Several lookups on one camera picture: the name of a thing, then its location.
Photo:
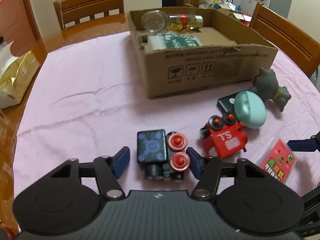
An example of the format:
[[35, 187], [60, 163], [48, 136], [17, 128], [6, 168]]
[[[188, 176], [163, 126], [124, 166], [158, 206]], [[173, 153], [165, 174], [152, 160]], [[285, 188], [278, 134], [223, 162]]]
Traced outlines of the cardboard box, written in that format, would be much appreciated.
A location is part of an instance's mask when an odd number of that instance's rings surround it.
[[131, 40], [142, 84], [148, 98], [213, 88], [253, 79], [259, 68], [270, 69], [277, 48], [250, 27], [215, 9], [160, 8], [166, 14], [203, 17], [203, 27], [187, 35], [202, 46], [146, 52], [143, 43], [150, 32], [141, 19], [147, 10], [127, 13]]

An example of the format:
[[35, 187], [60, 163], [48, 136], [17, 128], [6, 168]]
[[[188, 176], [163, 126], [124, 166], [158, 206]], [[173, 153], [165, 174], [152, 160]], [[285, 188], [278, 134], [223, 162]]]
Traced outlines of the capsule bottle with silver cap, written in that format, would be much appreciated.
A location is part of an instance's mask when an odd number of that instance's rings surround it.
[[203, 27], [203, 17], [201, 15], [171, 14], [168, 16], [169, 31], [192, 31]]

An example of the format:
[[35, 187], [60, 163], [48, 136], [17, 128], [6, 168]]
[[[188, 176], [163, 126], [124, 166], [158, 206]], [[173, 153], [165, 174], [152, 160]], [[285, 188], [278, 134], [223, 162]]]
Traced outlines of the teal earbud case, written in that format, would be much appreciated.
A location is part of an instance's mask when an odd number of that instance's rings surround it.
[[234, 113], [248, 128], [259, 129], [266, 121], [266, 108], [263, 100], [250, 91], [239, 92], [234, 98]]

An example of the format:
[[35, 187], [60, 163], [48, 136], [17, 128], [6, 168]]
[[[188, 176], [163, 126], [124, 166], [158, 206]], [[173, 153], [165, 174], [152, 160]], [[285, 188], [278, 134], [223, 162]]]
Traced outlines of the green medical swab box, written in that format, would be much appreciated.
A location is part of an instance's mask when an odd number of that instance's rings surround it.
[[146, 52], [155, 50], [178, 49], [184, 47], [200, 47], [202, 43], [195, 36], [175, 34], [173, 32], [148, 35], [143, 43]]

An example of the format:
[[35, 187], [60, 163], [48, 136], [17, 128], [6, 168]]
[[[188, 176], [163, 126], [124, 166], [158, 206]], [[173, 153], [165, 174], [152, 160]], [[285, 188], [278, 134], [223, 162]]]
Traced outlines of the pink tablecloth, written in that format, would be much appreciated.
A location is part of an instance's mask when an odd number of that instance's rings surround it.
[[[280, 113], [266, 102], [261, 129], [247, 129], [243, 157], [257, 163], [270, 143], [305, 139], [319, 132], [319, 92], [302, 71], [279, 50], [272, 64], [291, 100]], [[149, 100], [138, 71], [130, 33], [124, 32], [77, 43], [48, 54], [24, 110], [17, 132], [14, 195], [69, 158], [91, 162], [115, 155], [129, 146], [131, 161], [118, 180], [123, 190], [188, 190], [197, 180], [190, 172], [180, 182], [147, 181], [136, 161], [138, 131], [165, 129], [186, 135], [188, 146], [206, 155], [200, 128], [219, 115], [218, 98], [247, 89], [235, 83], [200, 92]], [[319, 185], [319, 152], [297, 152], [286, 185], [304, 195]]]

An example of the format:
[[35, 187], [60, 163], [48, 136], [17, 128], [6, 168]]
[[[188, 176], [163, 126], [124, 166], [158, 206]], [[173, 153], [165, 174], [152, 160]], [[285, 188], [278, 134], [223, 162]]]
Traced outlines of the red toy train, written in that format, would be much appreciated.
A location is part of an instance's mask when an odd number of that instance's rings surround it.
[[226, 159], [243, 150], [246, 152], [248, 135], [243, 130], [244, 123], [231, 112], [222, 116], [212, 115], [200, 129], [203, 147], [211, 157]]

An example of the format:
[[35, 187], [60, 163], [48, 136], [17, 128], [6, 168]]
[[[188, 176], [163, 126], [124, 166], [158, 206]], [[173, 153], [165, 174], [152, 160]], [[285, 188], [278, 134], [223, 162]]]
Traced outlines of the wooden chair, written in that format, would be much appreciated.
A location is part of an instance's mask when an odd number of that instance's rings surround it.
[[249, 27], [282, 50], [307, 77], [319, 66], [319, 42], [293, 23], [257, 3]]
[[66, 24], [80, 24], [82, 18], [95, 19], [96, 14], [102, 13], [105, 17], [111, 10], [124, 13], [124, 0], [58, 0], [54, 2], [54, 9], [61, 29]]

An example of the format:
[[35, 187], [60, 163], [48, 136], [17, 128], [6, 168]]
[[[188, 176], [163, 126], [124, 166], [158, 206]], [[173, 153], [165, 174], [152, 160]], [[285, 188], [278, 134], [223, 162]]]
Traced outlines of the pink card box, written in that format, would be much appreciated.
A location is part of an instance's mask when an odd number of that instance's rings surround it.
[[285, 142], [274, 139], [263, 156], [257, 161], [259, 166], [273, 178], [285, 184], [297, 162], [297, 158]]

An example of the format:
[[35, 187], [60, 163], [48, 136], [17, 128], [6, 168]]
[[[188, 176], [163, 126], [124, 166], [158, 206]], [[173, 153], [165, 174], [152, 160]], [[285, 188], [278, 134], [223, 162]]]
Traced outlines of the clear glass dome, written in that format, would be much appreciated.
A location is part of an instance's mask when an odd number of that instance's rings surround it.
[[161, 33], [167, 29], [169, 17], [160, 10], [152, 10], [143, 15], [141, 23], [145, 30], [151, 33]]

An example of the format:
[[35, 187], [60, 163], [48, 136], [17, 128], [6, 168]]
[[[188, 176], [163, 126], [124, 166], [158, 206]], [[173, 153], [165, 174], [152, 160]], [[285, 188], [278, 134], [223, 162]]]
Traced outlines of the blue black toy train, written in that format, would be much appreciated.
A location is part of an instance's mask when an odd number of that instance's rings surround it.
[[189, 169], [187, 137], [163, 129], [137, 133], [137, 163], [147, 180], [182, 181]]

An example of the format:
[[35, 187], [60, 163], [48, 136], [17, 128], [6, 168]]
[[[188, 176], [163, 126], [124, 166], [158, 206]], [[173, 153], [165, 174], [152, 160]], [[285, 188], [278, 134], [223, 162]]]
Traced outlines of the black device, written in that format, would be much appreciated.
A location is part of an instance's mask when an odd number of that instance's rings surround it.
[[222, 114], [224, 113], [232, 113], [233, 115], [235, 114], [234, 111], [234, 101], [235, 101], [235, 97], [238, 95], [239, 93], [234, 93], [228, 96], [224, 96], [222, 98], [219, 98], [217, 100], [217, 107], [218, 109], [221, 111]]

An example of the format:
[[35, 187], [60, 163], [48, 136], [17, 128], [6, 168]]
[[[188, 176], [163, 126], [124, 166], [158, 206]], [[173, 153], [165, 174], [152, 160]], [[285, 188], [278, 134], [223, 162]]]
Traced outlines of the gold tissue box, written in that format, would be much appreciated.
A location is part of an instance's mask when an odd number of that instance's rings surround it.
[[34, 53], [21, 56], [11, 53], [12, 43], [1, 49], [0, 108], [5, 109], [21, 103], [40, 64]]

